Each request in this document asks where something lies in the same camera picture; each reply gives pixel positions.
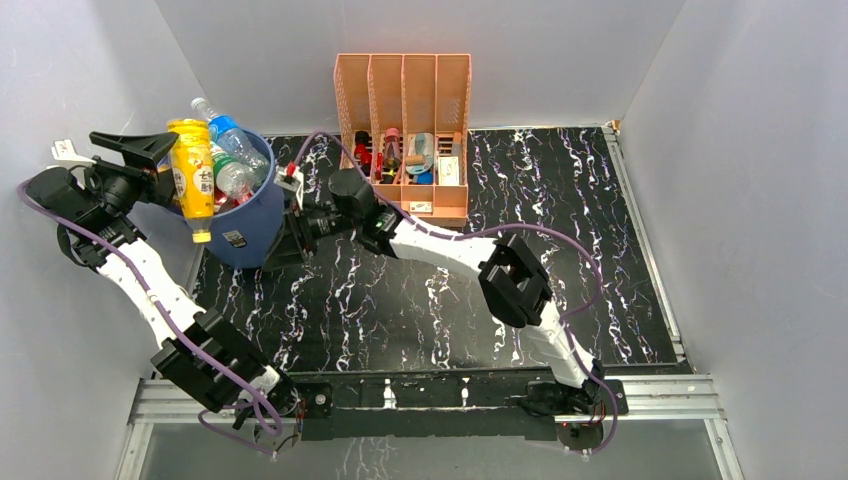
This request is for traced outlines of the yellow drink bottle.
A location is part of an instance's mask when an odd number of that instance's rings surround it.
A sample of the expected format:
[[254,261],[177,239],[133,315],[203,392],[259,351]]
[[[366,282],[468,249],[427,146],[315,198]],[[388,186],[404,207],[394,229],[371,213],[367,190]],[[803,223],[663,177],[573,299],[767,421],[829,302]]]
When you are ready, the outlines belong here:
[[212,239],[215,188],[208,125],[197,119],[177,119],[167,128],[178,135],[170,165],[183,218],[192,230],[192,241],[206,244]]

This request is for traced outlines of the clear bottle blue label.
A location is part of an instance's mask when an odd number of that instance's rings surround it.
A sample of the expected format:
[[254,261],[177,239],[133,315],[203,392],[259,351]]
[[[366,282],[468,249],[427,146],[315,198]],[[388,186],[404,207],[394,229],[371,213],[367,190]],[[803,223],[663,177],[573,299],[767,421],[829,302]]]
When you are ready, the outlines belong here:
[[248,167],[254,176],[254,188],[259,188],[270,171],[270,162],[254,147],[247,133],[231,116],[213,107],[204,97],[196,97],[190,105],[207,122],[211,140]]

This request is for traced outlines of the peach plastic desk organizer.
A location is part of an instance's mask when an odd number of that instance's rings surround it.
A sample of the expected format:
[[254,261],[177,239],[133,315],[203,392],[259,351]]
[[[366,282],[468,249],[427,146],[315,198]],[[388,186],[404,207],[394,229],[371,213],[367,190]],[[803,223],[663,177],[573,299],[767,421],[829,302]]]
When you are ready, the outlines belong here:
[[467,224],[468,53],[342,53],[334,67],[341,139],[376,191],[423,220]]

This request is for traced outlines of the clear bottle green cap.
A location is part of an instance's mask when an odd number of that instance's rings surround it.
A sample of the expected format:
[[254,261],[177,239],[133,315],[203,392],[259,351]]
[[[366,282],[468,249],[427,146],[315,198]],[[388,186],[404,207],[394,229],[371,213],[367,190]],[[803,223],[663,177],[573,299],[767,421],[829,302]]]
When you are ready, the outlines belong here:
[[253,171],[215,142],[210,143],[210,153],[216,188],[239,203],[248,201],[256,182]]

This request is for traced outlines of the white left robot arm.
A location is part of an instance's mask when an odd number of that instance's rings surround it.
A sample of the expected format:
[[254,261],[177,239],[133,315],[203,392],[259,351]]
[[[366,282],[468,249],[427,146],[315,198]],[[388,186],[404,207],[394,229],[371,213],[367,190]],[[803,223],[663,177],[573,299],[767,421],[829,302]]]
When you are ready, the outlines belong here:
[[81,156],[71,140],[57,140],[54,165],[22,182],[20,199],[56,222],[65,257],[131,300],[160,346],[151,361],[165,379],[208,412],[236,411],[236,427],[254,417],[280,435],[283,416],[300,402],[295,383],[221,314],[196,304],[128,217],[137,203],[174,202],[178,189],[164,160],[177,134],[92,132],[89,139],[120,154],[122,163]]

